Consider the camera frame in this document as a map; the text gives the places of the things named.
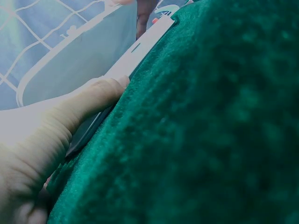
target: fingertip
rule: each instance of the fingertip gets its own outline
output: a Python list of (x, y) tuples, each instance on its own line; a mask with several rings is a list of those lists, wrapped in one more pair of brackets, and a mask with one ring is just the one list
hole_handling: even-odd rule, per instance
[(128, 76), (122, 76), (115, 79), (124, 89), (129, 85), (130, 79)]

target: blue cloth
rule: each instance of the blue cloth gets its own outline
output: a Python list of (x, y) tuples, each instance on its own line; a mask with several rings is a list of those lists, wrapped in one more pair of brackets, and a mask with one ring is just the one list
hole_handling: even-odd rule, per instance
[[(165, 4), (185, 0), (162, 0)], [(105, 11), (103, 0), (0, 0), (0, 110), (18, 107), (22, 77), (71, 32)], [(152, 14), (149, 20), (160, 15)]]

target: green velvet fabric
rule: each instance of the green velvet fabric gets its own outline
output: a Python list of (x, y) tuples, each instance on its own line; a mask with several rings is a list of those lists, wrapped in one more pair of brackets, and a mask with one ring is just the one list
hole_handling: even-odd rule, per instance
[(49, 183), (50, 224), (298, 224), (299, 1), (201, 0)]

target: white grid pattern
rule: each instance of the white grid pattern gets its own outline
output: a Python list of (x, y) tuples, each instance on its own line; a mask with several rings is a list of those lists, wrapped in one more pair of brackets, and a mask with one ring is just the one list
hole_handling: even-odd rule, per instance
[(85, 22), (87, 22), (87, 20), (81, 16), (79, 13), (88, 9), (91, 5), (95, 4), (95, 3), (98, 3), (98, 2), (102, 2), (104, 0), (94, 0), (92, 2), (90, 2), (88, 5), (86, 5), (85, 7), (83, 7), (82, 9), (80, 10), (73, 10), (71, 7), (69, 7), (68, 5), (64, 4), (62, 1), (60, 0), (56, 0), (56, 2), (58, 2), (59, 4), (61, 4), (63, 7), (67, 8), (68, 10), (71, 11), (71, 13), (62, 21), (62, 23), (57, 26), (56, 28), (52, 29), (48, 34), (46, 34), (43, 38), (39, 38), (33, 31), (32, 29), (26, 24), (26, 22), (21, 18), (19, 17), (16, 12), (18, 11), (21, 11), (21, 10), (24, 10), (26, 8), (29, 8), (35, 4), (37, 4), (40, 0), (36, 0), (35, 2), (31, 3), (30, 5), (27, 5), (25, 7), (21, 7), (21, 8), (18, 8), (14, 11), (11, 11), (3, 6), (0, 6), (0, 9), (3, 9), (5, 10), (7, 13), (9, 13), (9, 17), (7, 18), (7, 20), (4, 22), (4, 24), (0, 27), (0, 31), (7, 25), (7, 23), (12, 19), (12, 18), (16, 18), (18, 19), (27, 29), (28, 31), (37, 39), (36, 42), (32, 43), (31, 45), (27, 46), (26, 48), (24, 48), (22, 50), (22, 52), (16, 57), (15, 61), (13, 62), (13, 64), (11, 65), (11, 67), (9, 68), (9, 70), (7, 71), (7, 73), (5, 75), (2, 75), (0, 73), (0, 85), (2, 83), (6, 83), (11, 89), (13, 89), (14, 91), (17, 90), (17, 87), (14, 86), (8, 79), (8, 75), (11, 73), (11, 71), (13, 70), (13, 68), (15, 67), (15, 65), (17, 64), (17, 62), (19, 61), (19, 59), (21, 58), (21, 56), (27, 51), (29, 50), (30, 48), (32, 48), (33, 46), (41, 43), (43, 46), (45, 46), (47, 49), (51, 50), (52, 48), (47, 45), (44, 40), (49, 37), (53, 32), (55, 32), (56, 30), (60, 29), (68, 20), (69, 18), (72, 16), (72, 15), (77, 15), (79, 16), (82, 20), (84, 20)]

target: hand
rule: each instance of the hand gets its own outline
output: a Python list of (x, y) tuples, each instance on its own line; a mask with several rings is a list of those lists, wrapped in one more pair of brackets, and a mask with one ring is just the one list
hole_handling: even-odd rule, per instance
[[(130, 4), (133, 0), (112, 0), (114, 3), (122, 5)], [(146, 31), (150, 14), (157, 6), (158, 0), (137, 0), (137, 34), (136, 38), (141, 37)]]
[(93, 79), (74, 92), (0, 111), (0, 223), (46, 223), (43, 185), (89, 116), (119, 99), (129, 78)]

